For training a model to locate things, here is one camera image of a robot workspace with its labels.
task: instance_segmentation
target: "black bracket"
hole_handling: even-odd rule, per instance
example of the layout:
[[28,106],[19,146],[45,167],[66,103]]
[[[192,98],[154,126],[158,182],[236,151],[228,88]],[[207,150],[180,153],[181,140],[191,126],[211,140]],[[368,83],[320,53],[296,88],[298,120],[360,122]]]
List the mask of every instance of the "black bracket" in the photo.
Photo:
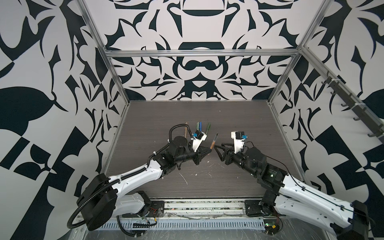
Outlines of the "black bracket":
[[245,214],[248,217],[261,217],[265,214],[262,212],[262,207],[260,205],[261,200],[245,200]]
[[[146,217],[157,217],[164,213],[164,201],[151,201],[151,206]],[[137,217],[137,214],[123,214],[123,217]]]
[[368,134],[369,137],[377,137],[384,143],[383,122],[340,79],[328,77],[322,84],[328,84],[333,89],[331,94],[339,95],[345,102],[342,106],[348,107],[357,115],[357,118],[353,118],[355,121],[361,120],[369,128],[372,132],[372,134]]

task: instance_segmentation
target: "marker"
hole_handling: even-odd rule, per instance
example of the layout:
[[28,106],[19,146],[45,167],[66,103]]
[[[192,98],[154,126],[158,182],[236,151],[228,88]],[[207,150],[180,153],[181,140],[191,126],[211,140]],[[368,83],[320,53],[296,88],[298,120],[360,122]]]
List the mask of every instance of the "marker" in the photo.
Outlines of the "marker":
[[208,126],[207,126],[207,129],[206,129],[206,131],[205,131],[205,134],[208,135],[208,131],[209,131],[210,128],[211,128],[211,123],[209,122],[209,123],[208,123]]

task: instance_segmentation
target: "wooden stick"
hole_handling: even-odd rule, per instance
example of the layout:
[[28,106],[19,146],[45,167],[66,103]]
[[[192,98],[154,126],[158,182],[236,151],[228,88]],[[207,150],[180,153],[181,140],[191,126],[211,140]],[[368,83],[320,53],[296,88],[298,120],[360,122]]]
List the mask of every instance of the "wooden stick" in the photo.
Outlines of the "wooden stick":
[[185,127],[184,137],[187,138],[187,127]]

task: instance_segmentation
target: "damask pattern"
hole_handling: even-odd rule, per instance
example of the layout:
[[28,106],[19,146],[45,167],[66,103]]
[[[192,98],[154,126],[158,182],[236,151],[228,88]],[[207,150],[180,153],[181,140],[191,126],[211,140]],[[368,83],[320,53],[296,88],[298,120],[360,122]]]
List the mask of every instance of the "damask pattern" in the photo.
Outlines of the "damask pattern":
[[110,50],[295,48],[319,0],[86,0]]
[[114,58],[130,100],[268,99],[290,56]]
[[384,119],[382,0],[335,0],[308,47]]
[[301,57],[274,101],[279,121],[312,185],[364,202],[376,222],[373,236],[384,237],[384,145],[322,81]]
[[58,239],[125,103],[74,0],[1,1],[0,15],[2,239]]

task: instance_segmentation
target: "red wire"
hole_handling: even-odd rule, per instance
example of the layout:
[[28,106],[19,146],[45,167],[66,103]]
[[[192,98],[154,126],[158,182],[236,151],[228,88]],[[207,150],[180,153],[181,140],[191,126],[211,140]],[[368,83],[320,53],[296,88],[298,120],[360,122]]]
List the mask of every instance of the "red wire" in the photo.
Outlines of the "red wire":
[[277,216],[276,223],[279,224],[279,214],[277,212],[276,212],[276,216]]
[[150,207],[149,209],[154,210],[154,211],[153,211],[153,215],[155,215],[155,212],[157,211],[157,209],[154,209],[153,207]]

